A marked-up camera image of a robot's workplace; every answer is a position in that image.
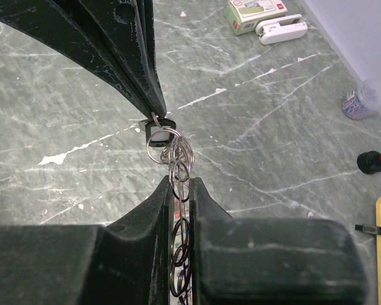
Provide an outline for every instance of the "yellow border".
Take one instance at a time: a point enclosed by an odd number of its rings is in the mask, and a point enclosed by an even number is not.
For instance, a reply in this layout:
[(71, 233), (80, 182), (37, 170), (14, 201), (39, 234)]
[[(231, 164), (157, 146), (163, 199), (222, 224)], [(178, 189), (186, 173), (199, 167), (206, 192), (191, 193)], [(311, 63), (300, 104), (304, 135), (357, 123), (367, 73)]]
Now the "yellow border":
[[(377, 226), (381, 226), (381, 197), (375, 204)], [(378, 305), (381, 305), (381, 235), (377, 235)]]

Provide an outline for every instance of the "marble surface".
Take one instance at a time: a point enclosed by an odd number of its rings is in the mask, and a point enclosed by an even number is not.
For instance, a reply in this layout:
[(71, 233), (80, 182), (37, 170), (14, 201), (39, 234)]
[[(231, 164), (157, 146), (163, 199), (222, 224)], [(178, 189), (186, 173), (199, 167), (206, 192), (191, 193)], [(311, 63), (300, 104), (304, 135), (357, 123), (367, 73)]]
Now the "marble surface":
[[(193, 176), (234, 217), (340, 221), (374, 305), (375, 240), (353, 230), (375, 223), (381, 173), (363, 175), (356, 158), (381, 150), (381, 119), (342, 113), (354, 80), (313, 23), (299, 40), (263, 46), (233, 34), (225, 4), (155, 1), (160, 82), (194, 146)], [(0, 224), (108, 224), (129, 212), (167, 173), (148, 158), (140, 119), (110, 86), (0, 24)]]

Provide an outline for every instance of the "white plastic device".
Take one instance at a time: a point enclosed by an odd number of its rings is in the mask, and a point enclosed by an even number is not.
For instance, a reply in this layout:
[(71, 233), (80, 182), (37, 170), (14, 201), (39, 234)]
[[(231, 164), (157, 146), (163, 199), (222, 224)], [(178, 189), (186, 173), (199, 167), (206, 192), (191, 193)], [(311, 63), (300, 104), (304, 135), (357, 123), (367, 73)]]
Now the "white plastic device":
[(255, 28), (262, 44), (301, 38), (307, 32), (307, 24), (301, 14), (261, 21)]

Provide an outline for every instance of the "green and white box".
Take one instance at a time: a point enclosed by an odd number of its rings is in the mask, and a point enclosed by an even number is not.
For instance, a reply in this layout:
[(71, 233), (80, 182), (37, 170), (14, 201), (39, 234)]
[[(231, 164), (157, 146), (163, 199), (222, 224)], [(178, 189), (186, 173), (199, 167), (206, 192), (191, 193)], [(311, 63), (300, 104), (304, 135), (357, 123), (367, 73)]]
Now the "green and white box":
[(281, 0), (232, 0), (227, 4), (225, 16), (236, 35), (252, 32), (258, 22), (287, 13)]

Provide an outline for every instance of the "small box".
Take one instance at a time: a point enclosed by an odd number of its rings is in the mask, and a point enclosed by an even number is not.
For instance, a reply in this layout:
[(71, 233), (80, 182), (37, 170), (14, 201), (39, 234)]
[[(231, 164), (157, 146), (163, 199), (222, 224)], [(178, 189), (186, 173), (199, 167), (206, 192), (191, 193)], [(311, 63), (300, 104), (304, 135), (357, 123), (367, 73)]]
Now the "small box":
[(287, 13), (281, 0), (231, 0), (225, 17), (236, 35), (255, 30), (258, 22), (283, 17)]

